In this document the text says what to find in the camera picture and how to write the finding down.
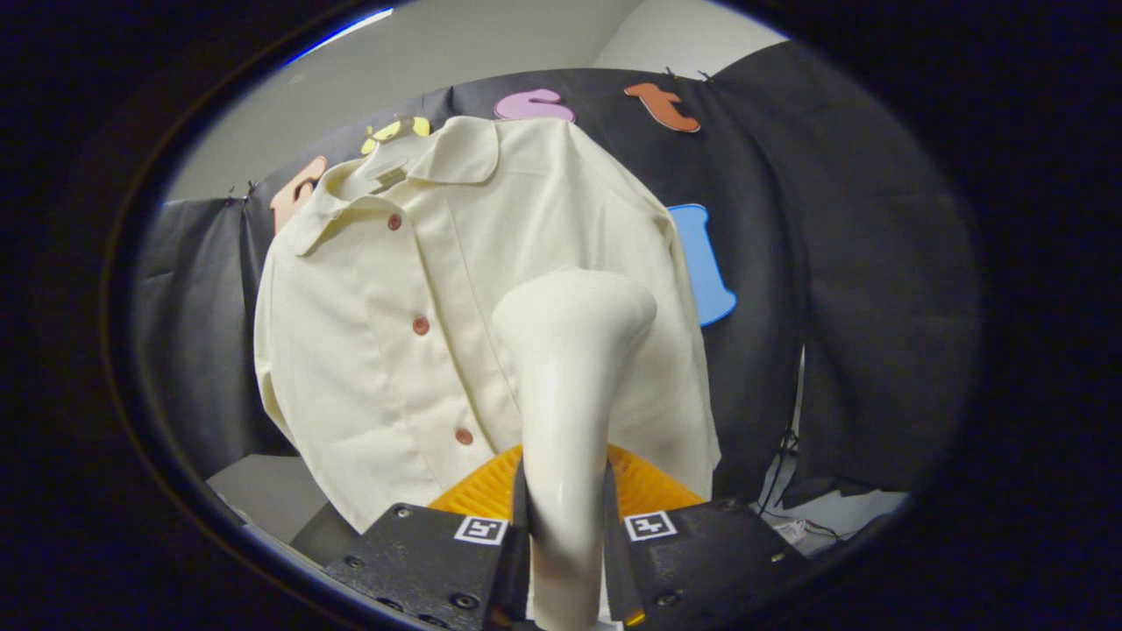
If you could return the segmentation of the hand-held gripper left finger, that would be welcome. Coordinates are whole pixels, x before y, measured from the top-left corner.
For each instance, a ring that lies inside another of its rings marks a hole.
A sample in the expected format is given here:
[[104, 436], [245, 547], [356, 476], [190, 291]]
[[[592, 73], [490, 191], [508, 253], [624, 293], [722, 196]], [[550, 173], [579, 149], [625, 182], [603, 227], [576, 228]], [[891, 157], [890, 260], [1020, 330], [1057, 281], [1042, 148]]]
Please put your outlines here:
[[484, 464], [429, 506], [394, 504], [325, 574], [429, 627], [528, 630], [522, 449]]

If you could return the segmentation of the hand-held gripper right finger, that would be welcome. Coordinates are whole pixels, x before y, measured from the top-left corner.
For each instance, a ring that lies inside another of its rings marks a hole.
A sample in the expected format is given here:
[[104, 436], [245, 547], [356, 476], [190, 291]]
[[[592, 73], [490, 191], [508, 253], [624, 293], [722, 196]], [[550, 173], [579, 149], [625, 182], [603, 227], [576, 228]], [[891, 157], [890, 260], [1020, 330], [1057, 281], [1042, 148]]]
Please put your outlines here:
[[605, 584], [625, 628], [732, 628], [811, 563], [745, 500], [701, 500], [649, 460], [607, 448]]

